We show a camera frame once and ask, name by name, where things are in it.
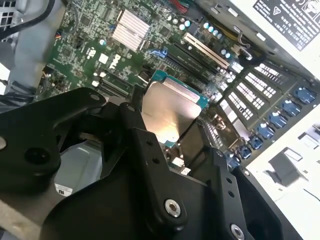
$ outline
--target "pci slot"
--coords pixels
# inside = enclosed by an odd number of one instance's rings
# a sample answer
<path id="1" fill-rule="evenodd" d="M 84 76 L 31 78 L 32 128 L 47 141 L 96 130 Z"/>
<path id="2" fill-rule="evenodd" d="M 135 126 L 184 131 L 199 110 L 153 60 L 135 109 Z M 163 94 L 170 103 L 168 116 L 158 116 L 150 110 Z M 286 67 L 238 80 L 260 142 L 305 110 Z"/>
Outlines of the pci slot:
<path id="1" fill-rule="evenodd" d="M 219 64 L 222 68 L 227 69 L 230 66 L 230 64 L 226 60 L 224 60 L 218 54 L 213 52 L 210 48 L 208 48 L 206 45 L 204 45 L 202 42 L 200 42 L 190 33 L 187 33 L 183 37 L 183 39 L 188 43 L 190 43 L 191 45 L 193 45 L 194 47 L 196 47 L 200 52 L 207 55 L 209 58 L 211 58 L 213 61 Z"/>

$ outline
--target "silver metal plate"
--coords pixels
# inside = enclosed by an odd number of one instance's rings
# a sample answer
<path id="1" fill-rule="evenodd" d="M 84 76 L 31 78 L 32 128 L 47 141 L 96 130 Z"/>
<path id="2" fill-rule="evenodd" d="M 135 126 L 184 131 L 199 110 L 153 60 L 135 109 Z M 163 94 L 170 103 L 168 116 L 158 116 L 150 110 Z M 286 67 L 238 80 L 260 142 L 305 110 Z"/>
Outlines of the silver metal plate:
<path id="1" fill-rule="evenodd" d="M 160 82 L 151 83 L 142 103 L 142 118 L 158 141 L 176 142 L 199 116 L 201 107 Z"/>

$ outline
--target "chip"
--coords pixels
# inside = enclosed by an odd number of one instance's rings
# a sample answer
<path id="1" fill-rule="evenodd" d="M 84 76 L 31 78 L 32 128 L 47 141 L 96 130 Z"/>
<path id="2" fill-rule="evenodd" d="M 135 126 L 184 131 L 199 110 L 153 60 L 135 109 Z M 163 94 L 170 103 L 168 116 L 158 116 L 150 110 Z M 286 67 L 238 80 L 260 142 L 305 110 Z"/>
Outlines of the chip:
<path id="1" fill-rule="evenodd" d="M 139 73 L 139 77 L 142 78 L 143 80 L 145 80 L 146 82 L 149 82 L 151 76 L 148 75 L 147 72 L 142 71 Z"/>
<path id="2" fill-rule="evenodd" d="M 91 20 L 89 18 L 87 18 L 85 15 L 83 15 L 81 17 L 81 23 L 85 26 L 89 26 L 90 25 Z"/>
<path id="3" fill-rule="evenodd" d="M 67 48 L 64 47 L 64 48 L 62 49 L 62 54 L 65 55 L 66 57 L 70 57 L 71 51 L 70 51 L 69 49 L 67 49 Z"/>
<path id="4" fill-rule="evenodd" d="M 191 35 L 195 35 L 198 31 L 199 27 L 195 24 L 195 23 L 191 23 L 190 27 L 188 28 L 188 32 L 191 34 Z"/>
<path id="5" fill-rule="evenodd" d="M 166 28 L 165 26 L 162 27 L 162 29 L 160 30 L 160 34 L 167 37 L 170 33 L 170 30 L 168 28 Z"/>

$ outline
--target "sticker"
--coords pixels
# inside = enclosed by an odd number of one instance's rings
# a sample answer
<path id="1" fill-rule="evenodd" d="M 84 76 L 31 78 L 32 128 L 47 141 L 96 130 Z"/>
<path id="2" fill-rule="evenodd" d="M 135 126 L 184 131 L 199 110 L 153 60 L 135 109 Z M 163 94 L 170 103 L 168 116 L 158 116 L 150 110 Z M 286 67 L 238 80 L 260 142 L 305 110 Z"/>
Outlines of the sticker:
<path id="1" fill-rule="evenodd" d="M 258 0 L 253 8 L 299 51 L 320 32 L 319 0 Z"/>
<path id="2" fill-rule="evenodd" d="M 99 57 L 99 62 L 102 64 L 106 64 L 108 61 L 109 57 L 103 53 L 101 53 L 100 57 Z"/>
<path id="3" fill-rule="evenodd" d="M 56 183 L 54 184 L 54 186 L 55 186 L 56 192 L 62 196 L 68 197 L 72 194 L 72 191 L 73 191 L 72 188 L 62 186 Z"/>

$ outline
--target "mounting hole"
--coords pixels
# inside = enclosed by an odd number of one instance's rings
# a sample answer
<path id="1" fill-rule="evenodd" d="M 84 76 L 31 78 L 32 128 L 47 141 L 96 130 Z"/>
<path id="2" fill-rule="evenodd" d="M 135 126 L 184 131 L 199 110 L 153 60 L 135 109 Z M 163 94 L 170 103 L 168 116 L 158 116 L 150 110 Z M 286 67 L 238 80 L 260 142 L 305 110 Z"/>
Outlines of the mounting hole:
<path id="1" fill-rule="evenodd" d="M 234 198 L 235 197 L 235 195 L 234 195 L 234 193 L 232 192 L 232 191 L 228 191 L 228 194 L 230 195 L 230 197 L 232 197 L 232 198 Z"/>
<path id="2" fill-rule="evenodd" d="M 31 147 L 25 152 L 24 158 L 31 164 L 42 165 L 49 162 L 50 154 L 43 148 Z"/>
<path id="3" fill-rule="evenodd" d="M 92 99 L 94 99 L 94 100 L 97 100 L 97 101 L 100 100 L 100 97 L 97 96 L 97 95 L 95 95 L 95 94 L 91 94 L 90 97 L 91 97 Z"/>
<path id="4" fill-rule="evenodd" d="M 146 141 L 146 144 L 148 144 L 148 145 L 151 146 L 151 147 L 154 145 L 154 143 L 153 143 L 152 141 L 150 141 L 150 140 L 147 140 L 147 141 Z"/>
<path id="5" fill-rule="evenodd" d="M 156 157 L 152 158 L 152 162 L 154 162 L 155 164 L 160 164 L 160 160 Z"/>

